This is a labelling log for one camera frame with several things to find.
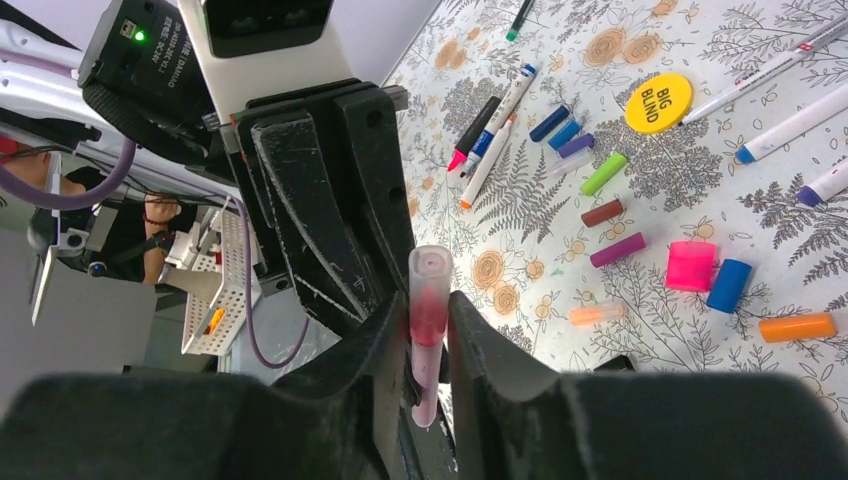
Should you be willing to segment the magenta pen cap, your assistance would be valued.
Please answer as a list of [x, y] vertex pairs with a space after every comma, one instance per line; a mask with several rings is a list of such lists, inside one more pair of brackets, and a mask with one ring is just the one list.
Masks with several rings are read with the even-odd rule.
[[637, 232], [592, 254], [590, 263], [595, 268], [602, 268], [637, 253], [645, 247], [646, 241], [643, 234]]

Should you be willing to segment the dark green pen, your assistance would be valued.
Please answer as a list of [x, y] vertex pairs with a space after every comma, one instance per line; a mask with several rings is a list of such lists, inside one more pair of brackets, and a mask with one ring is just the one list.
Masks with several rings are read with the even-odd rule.
[[527, 16], [533, 6], [534, 0], [523, 0], [518, 12], [516, 13], [511, 26], [506, 34], [506, 40], [513, 42], [517, 39], [519, 32], [527, 19]]

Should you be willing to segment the dark blue pen cap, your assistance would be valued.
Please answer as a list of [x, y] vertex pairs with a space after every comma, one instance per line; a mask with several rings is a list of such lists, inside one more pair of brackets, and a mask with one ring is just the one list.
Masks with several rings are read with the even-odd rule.
[[541, 142], [557, 126], [563, 123], [570, 115], [570, 110], [565, 105], [559, 105], [550, 115], [534, 127], [529, 133], [533, 142]]

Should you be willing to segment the pink pen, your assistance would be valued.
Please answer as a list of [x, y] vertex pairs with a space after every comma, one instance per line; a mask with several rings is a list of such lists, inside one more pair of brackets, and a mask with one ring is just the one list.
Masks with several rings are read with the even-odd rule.
[[421, 387], [421, 400], [411, 408], [411, 416], [426, 428], [437, 413], [453, 261], [445, 247], [425, 245], [410, 253], [408, 266], [411, 369]]

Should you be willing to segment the pink highlighter cap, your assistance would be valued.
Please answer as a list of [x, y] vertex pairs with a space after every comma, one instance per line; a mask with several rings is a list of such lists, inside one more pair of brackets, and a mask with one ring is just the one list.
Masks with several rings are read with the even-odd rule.
[[716, 251], [716, 246], [708, 242], [672, 242], [669, 246], [665, 286], [686, 292], [709, 291]]

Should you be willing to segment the blue whiteboard marker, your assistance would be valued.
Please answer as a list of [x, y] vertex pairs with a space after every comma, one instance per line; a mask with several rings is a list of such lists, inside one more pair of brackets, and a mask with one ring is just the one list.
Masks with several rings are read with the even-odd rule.
[[536, 66], [525, 64], [521, 67], [518, 75], [510, 83], [498, 107], [473, 144], [460, 173], [461, 178], [470, 175], [475, 166], [482, 160], [495, 134], [505, 125], [536, 75]]

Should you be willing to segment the green pen cap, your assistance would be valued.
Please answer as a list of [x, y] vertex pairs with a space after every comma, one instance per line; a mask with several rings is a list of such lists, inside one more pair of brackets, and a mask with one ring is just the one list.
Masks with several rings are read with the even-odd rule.
[[628, 163], [628, 158], [613, 152], [609, 157], [590, 175], [580, 186], [580, 191], [585, 196], [594, 196], [606, 183], [609, 182]]

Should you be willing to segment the black pink highlighter marker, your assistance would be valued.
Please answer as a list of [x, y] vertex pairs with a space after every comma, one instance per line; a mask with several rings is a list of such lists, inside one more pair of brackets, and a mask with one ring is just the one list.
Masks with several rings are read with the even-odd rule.
[[501, 103], [501, 98], [491, 96], [484, 107], [475, 116], [471, 124], [466, 128], [455, 144], [453, 156], [448, 164], [447, 171], [451, 172], [465, 162], [474, 143], [477, 141], [486, 124]]

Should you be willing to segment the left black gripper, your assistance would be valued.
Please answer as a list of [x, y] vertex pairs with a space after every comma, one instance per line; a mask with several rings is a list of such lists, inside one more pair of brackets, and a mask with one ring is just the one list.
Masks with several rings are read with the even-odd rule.
[[261, 284], [292, 289], [339, 335], [380, 331], [404, 305], [415, 240], [396, 115], [409, 100], [348, 79], [251, 100], [221, 123]]

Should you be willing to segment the purple cap white pen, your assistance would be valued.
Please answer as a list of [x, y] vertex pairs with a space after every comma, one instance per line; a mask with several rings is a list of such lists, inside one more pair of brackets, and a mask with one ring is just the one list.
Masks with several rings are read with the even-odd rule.
[[816, 207], [847, 189], [847, 158], [841, 159], [814, 181], [797, 192], [797, 200], [808, 207]]

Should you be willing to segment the light orange pen cap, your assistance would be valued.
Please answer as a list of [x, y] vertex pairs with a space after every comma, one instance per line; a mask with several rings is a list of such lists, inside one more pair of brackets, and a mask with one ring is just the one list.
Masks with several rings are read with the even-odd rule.
[[574, 326], [587, 326], [596, 323], [610, 322], [625, 318], [627, 306], [620, 301], [610, 301], [602, 304], [586, 306], [570, 311], [568, 319]]

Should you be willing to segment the white blue tip pen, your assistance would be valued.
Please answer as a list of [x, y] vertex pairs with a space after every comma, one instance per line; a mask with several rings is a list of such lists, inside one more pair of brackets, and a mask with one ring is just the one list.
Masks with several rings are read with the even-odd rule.
[[743, 165], [762, 160], [846, 109], [847, 85], [843, 85], [746, 142], [734, 157]]

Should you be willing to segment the orange tip white pen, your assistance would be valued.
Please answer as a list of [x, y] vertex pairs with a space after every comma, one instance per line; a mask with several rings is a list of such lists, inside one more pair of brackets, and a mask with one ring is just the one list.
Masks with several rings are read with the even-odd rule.
[[466, 189], [460, 197], [459, 204], [463, 209], [470, 209], [476, 199], [484, 181], [486, 180], [492, 167], [500, 157], [507, 140], [509, 139], [512, 125], [516, 115], [511, 114], [504, 126], [495, 134], [488, 150], [482, 157], [482, 160], [477, 165], [474, 175], [471, 177]]

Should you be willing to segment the blue marker cap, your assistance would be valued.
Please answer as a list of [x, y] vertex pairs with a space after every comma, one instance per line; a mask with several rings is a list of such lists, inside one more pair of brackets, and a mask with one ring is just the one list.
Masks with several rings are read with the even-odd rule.
[[753, 267], [736, 259], [725, 259], [706, 298], [706, 306], [723, 313], [733, 313], [742, 297]]

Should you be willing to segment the black pen cap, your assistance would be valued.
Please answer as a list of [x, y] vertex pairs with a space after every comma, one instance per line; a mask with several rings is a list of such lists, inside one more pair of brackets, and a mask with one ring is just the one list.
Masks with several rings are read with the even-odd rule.
[[627, 355], [618, 355], [595, 367], [593, 371], [595, 373], [635, 371], [635, 366]]

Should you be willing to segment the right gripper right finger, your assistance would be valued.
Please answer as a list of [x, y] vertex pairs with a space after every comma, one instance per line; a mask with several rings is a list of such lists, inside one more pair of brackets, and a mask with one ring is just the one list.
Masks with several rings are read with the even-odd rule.
[[449, 363], [463, 479], [843, 479], [847, 443], [780, 374], [558, 373], [461, 292]]

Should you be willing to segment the clear pink pen cap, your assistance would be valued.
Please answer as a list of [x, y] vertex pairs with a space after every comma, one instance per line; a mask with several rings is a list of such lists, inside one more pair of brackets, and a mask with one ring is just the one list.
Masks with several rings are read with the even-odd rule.
[[410, 333], [425, 347], [440, 343], [448, 323], [453, 260], [439, 245], [415, 248], [409, 255]]

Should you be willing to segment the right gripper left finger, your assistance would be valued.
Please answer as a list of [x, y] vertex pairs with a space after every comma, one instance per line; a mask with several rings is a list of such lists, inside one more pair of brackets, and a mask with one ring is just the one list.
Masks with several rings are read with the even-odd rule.
[[272, 385], [242, 375], [41, 377], [1, 424], [5, 479], [389, 479], [407, 300]]

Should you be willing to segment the brown pen cap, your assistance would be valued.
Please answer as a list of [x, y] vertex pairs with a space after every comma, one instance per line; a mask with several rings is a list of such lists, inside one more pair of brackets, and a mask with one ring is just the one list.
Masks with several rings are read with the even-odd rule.
[[583, 213], [581, 215], [581, 221], [587, 228], [591, 228], [613, 219], [623, 212], [623, 204], [620, 200], [615, 199]]

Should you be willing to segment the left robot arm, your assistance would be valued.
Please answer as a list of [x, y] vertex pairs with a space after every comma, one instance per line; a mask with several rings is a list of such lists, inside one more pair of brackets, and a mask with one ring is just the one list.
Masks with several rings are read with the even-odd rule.
[[228, 166], [276, 231], [305, 309], [338, 334], [405, 294], [414, 239], [390, 96], [356, 79], [329, 1], [115, 1], [84, 102], [167, 160]]

